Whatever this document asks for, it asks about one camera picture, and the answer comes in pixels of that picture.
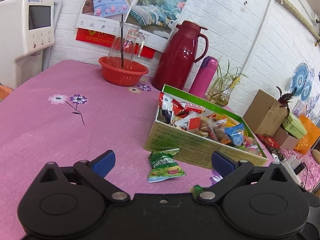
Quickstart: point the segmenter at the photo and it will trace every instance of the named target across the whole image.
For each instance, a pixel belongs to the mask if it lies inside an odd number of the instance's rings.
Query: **jug handle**
[[[207,36],[205,36],[202,33],[200,33],[199,37],[202,37],[202,38],[205,39],[205,48],[204,48],[204,52],[202,53],[202,55],[195,60],[195,63],[197,63],[199,60],[201,60],[207,54],[208,47],[209,47],[209,40],[208,40]]]
[[[142,52],[142,49],[143,49],[143,45],[144,45],[144,43],[145,43],[145,41],[146,41],[146,39],[144,38],[144,36],[143,36],[142,33],[139,34],[139,39],[140,39],[140,43],[139,43],[140,48],[139,48],[139,52],[138,52],[138,57],[141,56],[141,52]]]

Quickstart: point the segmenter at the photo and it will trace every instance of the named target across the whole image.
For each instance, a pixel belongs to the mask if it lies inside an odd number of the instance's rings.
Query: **poster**
[[[141,27],[145,46],[163,52],[187,0],[85,0],[76,27],[116,35],[124,22]]]
[[[305,114],[306,109],[306,104],[299,99],[292,113],[299,118],[300,114]]]
[[[77,41],[85,41],[85,42],[102,45],[109,48],[111,48],[114,38],[115,37],[111,34],[85,30],[81,28],[78,28],[78,32],[76,36]],[[135,54],[137,54],[138,48],[139,48],[139,45],[136,44]],[[143,46],[141,57],[153,58],[154,54],[155,54],[154,49]]]
[[[138,0],[126,22],[141,27],[146,46],[163,51],[187,0]]]

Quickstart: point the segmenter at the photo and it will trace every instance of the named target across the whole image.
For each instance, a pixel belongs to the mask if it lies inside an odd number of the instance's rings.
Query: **green snack packet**
[[[173,160],[173,156],[177,152],[179,152],[179,148],[163,151],[152,151],[149,157],[152,170],[148,175],[148,182],[159,182],[186,175],[180,166]]]
[[[200,185],[195,185],[189,189],[189,192],[192,193],[193,197],[196,199],[197,196],[204,191],[204,187],[201,187]]]

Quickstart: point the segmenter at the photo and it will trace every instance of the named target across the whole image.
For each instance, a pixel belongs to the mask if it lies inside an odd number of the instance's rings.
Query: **blue snack packet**
[[[234,127],[228,127],[224,129],[224,132],[229,136],[234,146],[243,145],[243,123],[240,123]]]

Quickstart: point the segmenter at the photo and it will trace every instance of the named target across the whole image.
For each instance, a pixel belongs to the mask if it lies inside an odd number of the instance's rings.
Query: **white brick wall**
[[[63,0],[63,8],[56,29],[56,44],[52,48],[50,65],[64,59],[74,59],[98,64],[101,56],[108,54],[108,48],[75,40],[76,20],[84,0]],[[257,36],[269,0],[189,0],[181,15],[205,26],[204,34],[209,38],[207,55],[220,59],[222,67],[230,60],[231,67],[243,67],[248,53]],[[290,0],[301,13],[304,12],[298,0]],[[320,70],[315,64],[320,60],[320,51],[315,48],[312,35],[277,2],[271,6],[271,16],[264,23],[260,42],[256,44],[255,55],[244,67],[249,78],[243,78],[232,94],[229,106],[243,115],[258,89],[264,89],[277,96],[276,85],[284,89],[295,68],[302,61],[314,67],[316,75]],[[198,53],[204,49],[199,39]],[[156,52],[153,59],[139,58],[146,65],[149,76],[153,76],[161,54]],[[201,62],[194,64],[186,87],[190,87]],[[320,92],[318,80],[314,81],[312,94]]]

